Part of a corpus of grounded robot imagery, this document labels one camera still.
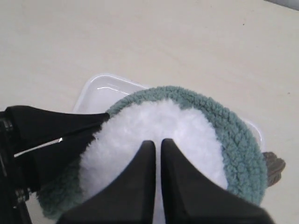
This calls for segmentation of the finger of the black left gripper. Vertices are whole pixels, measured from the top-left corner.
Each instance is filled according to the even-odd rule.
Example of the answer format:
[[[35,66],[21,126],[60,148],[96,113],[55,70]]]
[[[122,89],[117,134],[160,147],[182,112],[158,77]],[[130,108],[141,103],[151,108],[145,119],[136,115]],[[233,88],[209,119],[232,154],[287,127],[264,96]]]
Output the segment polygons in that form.
[[[6,108],[5,117],[12,125],[18,147],[36,147],[98,128],[109,119],[109,114],[70,114],[17,105]]]
[[[55,180],[68,165],[79,158],[93,139],[93,134],[87,132],[16,157],[26,187],[40,189]]]

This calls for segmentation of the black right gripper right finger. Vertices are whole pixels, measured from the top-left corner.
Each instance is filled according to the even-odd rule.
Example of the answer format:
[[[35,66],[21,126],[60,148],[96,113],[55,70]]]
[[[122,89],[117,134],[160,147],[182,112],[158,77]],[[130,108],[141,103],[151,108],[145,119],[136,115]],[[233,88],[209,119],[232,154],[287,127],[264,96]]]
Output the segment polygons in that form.
[[[214,184],[172,139],[161,144],[161,186],[168,224],[271,224],[270,215]]]

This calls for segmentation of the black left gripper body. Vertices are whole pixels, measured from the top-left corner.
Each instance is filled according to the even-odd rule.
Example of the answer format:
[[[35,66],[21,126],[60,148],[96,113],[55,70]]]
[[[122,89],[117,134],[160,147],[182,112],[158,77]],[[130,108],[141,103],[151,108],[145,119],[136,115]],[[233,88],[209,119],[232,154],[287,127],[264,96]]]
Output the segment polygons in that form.
[[[28,188],[18,168],[13,141],[14,128],[4,112],[0,113],[0,222],[2,224],[30,224],[26,201]]]

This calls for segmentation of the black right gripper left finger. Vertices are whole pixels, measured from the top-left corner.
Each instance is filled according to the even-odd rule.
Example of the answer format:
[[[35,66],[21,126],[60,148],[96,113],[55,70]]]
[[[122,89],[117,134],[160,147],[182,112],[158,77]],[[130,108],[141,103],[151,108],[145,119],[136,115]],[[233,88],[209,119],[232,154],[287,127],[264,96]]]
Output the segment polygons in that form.
[[[59,224],[150,224],[156,191],[156,148],[144,141],[124,171],[101,192],[67,211]]]

